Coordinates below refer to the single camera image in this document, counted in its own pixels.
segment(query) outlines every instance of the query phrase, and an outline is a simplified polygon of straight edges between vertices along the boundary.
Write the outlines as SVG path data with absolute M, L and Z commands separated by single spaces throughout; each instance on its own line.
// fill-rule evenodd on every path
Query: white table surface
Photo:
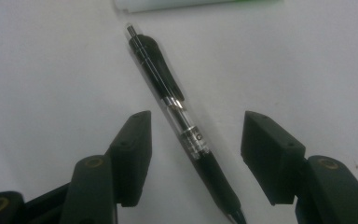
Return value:
M 112 0 L 0 1 L 0 191 L 29 201 L 152 112 L 153 157 L 119 223 L 229 223 L 131 56 L 125 24 L 163 49 L 249 223 L 296 223 L 240 156 L 245 110 L 266 114 L 358 178 L 358 1 L 245 1 L 137 14 Z

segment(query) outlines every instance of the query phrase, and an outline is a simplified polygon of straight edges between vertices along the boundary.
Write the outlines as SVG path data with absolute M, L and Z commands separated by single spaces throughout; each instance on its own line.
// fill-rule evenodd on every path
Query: black pen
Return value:
M 213 153 L 204 141 L 200 130 L 191 121 L 183 105 L 185 97 L 176 85 L 172 74 L 162 57 L 157 42 L 146 35 L 137 35 L 132 25 L 127 27 L 131 35 L 130 46 L 138 62 L 157 91 L 170 118 L 176 127 L 179 139 L 184 146 L 199 175 L 221 210 L 234 223 L 246 223 L 241 211 L 241 203 L 228 184 Z

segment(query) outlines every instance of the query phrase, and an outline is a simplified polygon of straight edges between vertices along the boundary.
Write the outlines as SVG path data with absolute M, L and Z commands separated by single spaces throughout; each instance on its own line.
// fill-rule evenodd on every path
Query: white object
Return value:
M 138 12 L 168 7 L 187 7 L 231 1 L 234 0 L 116 0 L 116 6 L 120 10 Z

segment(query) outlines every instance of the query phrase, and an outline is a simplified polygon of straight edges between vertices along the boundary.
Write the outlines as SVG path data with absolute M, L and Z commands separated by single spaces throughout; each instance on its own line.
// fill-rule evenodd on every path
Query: pen label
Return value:
M 200 153 L 208 153 L 209 148 L 203 140 L 202 134 L 197 126 L 184 131 L 181 134 L 182 142 L 195 160 L 200 158 Z

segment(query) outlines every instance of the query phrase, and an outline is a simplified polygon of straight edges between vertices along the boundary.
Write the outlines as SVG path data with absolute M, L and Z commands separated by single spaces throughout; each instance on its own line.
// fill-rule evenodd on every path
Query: pen grip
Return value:
M 199 175 L 219 208 L 228 214 L 238 211 L 241 208 L 240 200 L 228 184 L 212 152 L 194 162 Z
M 180 101 L 185 100 L 153 38 L 136 35 L 130 39 L 130 47 L 161 99 L 175 97 Z

